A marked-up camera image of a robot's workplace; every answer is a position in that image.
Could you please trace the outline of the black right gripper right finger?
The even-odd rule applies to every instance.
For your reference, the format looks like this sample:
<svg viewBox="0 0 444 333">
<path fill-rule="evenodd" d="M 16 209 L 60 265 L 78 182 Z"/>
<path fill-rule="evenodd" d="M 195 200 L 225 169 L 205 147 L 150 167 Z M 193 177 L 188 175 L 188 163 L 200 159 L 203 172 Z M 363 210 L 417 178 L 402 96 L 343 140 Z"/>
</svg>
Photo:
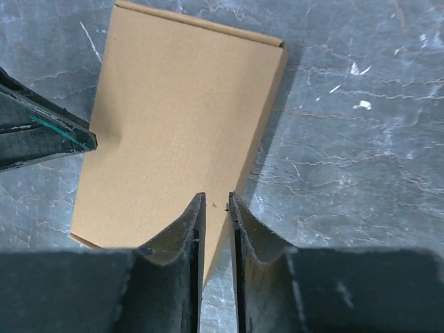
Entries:
<svg viewBox="0 0 444 333">
<path fill-rule="evenodd" d="M 299 248 L 229 196 L 240 332 L 442 332 L 443 259 L 424 248 Z"/>
</svg>

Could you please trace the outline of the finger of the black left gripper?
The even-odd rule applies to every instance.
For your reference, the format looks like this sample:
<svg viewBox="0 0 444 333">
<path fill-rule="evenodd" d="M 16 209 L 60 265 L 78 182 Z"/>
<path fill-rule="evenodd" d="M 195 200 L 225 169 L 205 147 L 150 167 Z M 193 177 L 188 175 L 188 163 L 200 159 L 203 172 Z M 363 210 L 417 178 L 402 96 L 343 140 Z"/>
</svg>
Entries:
<svg viewBox="0 0 444 333">
<path fill-rule="evenodd" d="M 89 124 L 1 70 L 1 171 L 94 151 Z"/>
</svg>

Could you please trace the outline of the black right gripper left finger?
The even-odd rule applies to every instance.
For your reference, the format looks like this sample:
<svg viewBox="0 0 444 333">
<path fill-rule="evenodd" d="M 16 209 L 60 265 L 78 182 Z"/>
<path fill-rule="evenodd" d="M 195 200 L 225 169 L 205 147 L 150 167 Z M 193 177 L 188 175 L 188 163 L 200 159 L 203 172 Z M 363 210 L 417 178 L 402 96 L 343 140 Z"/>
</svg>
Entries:
<svg viewBox="0 0 444 333">
<path fill-rule="evenodd" d="M 197 332 L 206 197 L 136 248 L 4 250 L 2 332 Z"/>
</svg>

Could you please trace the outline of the brown cardboard express box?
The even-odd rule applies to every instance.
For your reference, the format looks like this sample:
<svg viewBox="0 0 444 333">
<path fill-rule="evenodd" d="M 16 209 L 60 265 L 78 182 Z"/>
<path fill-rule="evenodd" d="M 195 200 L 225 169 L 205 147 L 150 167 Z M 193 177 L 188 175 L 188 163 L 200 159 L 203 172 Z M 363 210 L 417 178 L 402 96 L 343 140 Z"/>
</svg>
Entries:
<svg viewBox="0 0 444 333">
<path fill-rule="evenodd" d="M 206 195 L 203 277 L 228 235 L 288 53 L 282 40 L 127 1 L 112 9 L 70 235 L 135 247 Z"/>
</svg>

